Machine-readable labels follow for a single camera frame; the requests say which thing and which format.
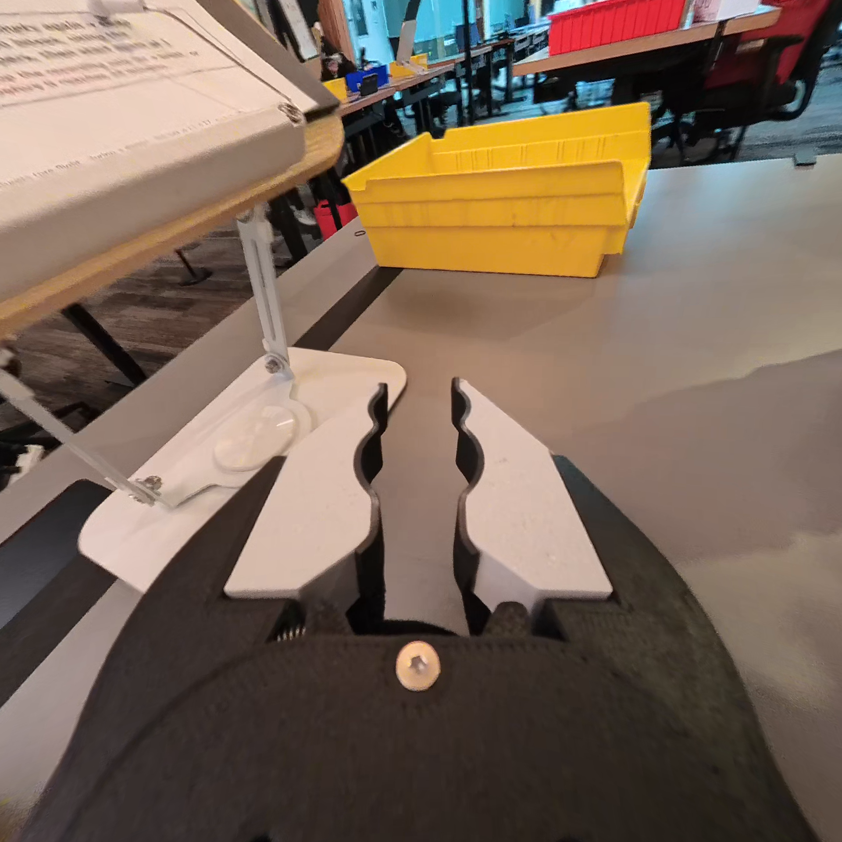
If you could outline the long wooden table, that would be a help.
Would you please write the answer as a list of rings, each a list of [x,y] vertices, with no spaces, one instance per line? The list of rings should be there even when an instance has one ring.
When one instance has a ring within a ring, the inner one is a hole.
[[[493,56],[498,50],[504,51],[504,57],[508,65],[511,65],[514,42],[514,38],[497,39],[475,48],[471,52],[470,57],[460,54],[448,58],[447,60],[430,65],[420,72],[391,80],[387,85],[366,96],[362,96],[359,93],[352,94],[348,99],[340,102],[339,116],[344,118],[363,111],[363,109],[372,107],[376,103],[387,100],[404,90],[417,88],[435,79],[446,79],[452,76],[458,82],[462,80],[467,81],[469,76],[467,67],[470,66],[471,69],[474,67],[480,68],[483,64],[488,64],[491,67]]]

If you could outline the clear acrylic foot plate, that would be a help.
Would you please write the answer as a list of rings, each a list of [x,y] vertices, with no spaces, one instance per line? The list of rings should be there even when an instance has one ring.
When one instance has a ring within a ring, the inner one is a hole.
[[[313,428],[294,381],[269,385],[157,475],[163,479],[166,505],[156,505],[173,510],[213,489],[237,490],[267,462],[286,456]]]

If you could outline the white tethered pin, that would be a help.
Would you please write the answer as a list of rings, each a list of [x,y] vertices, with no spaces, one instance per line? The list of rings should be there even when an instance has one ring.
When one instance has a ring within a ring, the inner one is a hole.
[[[237,2],[88,2],[90,15],[110,25],[131,24],[132,32],[153,37],[190,56],[204,71],[226,69],[242,85],[245,79],[260,94],[237,94],[236,101],[260,101],[249,110],[296,105],[303,114],[311,100],[284,74],[299,66]]]

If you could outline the white slotted support bracket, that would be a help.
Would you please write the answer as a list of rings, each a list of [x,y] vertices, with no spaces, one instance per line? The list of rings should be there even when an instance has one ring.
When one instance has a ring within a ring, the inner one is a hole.
[[[266,205],[258,203],[239,216],[237,231],[263,334],[264,356],[270,353],[284,358],[288,366],[284,371],[273,375],[282,381],[291,382],[294,374],[289,362],[288,342],[277,287],[272,251],[274,234],[266,216]]]

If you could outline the clear acrylic support leg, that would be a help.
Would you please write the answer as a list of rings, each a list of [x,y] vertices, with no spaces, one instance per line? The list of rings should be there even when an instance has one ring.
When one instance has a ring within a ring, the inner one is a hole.
[[[75,440],[75,434],[63,421],[43,407],[35,394],[17,377],[1,370],[1,394],[3,399],[11,403],[19,412],[27,416],[32,422],[43,428],[62,446],[69,449],[77,458],[91,469],[102,475],[112,486],[127,493],[132,499],[145,505],[156,503],[166,505],[160,493],[161,482],[140,482],[124,476],[105,458],[81,447]]]

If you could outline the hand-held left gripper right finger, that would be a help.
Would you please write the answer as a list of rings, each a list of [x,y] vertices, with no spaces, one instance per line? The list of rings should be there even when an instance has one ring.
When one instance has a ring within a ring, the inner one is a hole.
[[[453,569],[469,633],[503,604],[534,625],[549,600],[604,602],[614,589],[553,453],[461,377],[450,385],[457,503]]]

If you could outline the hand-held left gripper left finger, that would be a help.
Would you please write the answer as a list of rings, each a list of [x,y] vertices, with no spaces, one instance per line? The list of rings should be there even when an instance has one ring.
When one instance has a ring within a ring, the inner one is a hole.
[[[318,426],[285,458],[224,587],[236,599],[321,601],[351,626],[385,613],[381,505],[372,482],[382,469],[388,387]]]

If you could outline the red bag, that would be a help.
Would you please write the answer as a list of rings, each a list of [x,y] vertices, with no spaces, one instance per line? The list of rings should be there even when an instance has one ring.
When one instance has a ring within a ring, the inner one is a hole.
[[[332,237],[339,228],[348,225],[359,216],[352,202],[331,205],[328,200],[321,200],[312,212],[322,240]]]

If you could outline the wooden office desk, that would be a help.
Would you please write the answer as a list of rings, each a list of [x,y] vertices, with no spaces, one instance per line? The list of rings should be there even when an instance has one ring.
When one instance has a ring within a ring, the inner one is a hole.
[[[687,25],[668,32],[627,39],[604,46],[576,50],[563,55],[549,55],[547,49],[535,53],[532,57],[513,64],[512,74],[525,77],[534,74],[560,71],[595,62],[609,61],[625,57],[647,54],[678,46],[707,43],[717,38],[742,35],[774,25],[780,15],[777,6],[758,6],[752,14],[727,18],[719,22]]]

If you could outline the red storage bin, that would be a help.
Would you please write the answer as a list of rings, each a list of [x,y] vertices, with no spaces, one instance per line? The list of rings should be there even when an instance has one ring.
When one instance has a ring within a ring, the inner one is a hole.
[[[549,15],[548,54],[563,56],[676,30],[686,1],[599,1]]]

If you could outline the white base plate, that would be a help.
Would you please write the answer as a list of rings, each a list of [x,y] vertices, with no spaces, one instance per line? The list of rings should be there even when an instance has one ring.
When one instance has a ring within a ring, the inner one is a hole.
[[[293,348],[289,361],[297,397],[313,416],[312,431],[364,397],[376,383],[387,384],[388,409],[392,408],[407,382],[404,369],[387,360]],[[136,477],[163,475],[187,446],[199,444],[233,409],[279,382],[284,381],[269,374],[263,361],[252,363],[151,456]],[[173,510],[132,502],[127,493],[115,491],[82,527],[79,552],[134,589],[146,592],[239,489],[213,489]]]

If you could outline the red and black office chair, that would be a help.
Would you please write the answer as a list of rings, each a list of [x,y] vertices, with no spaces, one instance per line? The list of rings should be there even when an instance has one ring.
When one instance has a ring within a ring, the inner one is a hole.
[[[772,26],[721,36],[717,50],[663,83],[671,121],[653,131],[653,140],[668,137],[679,165],[732,162],[750,127],[794,121],[810,104],[835,43],[841,2],[767,4],[781,11]]]

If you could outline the small easel whiteboard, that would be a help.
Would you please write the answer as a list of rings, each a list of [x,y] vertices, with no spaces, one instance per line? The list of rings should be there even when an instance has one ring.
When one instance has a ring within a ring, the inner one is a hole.
[[[313,35],[318,1],[269,1],[268,9],[279,39],[304,62],[320,57]]]

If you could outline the yellow plastic bin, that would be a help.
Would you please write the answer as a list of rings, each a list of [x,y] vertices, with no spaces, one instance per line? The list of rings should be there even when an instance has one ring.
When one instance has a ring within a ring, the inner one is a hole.
[[[423,133],[343,185],[381,267],[590,279],[623,253],[650,161],[639,101]]]

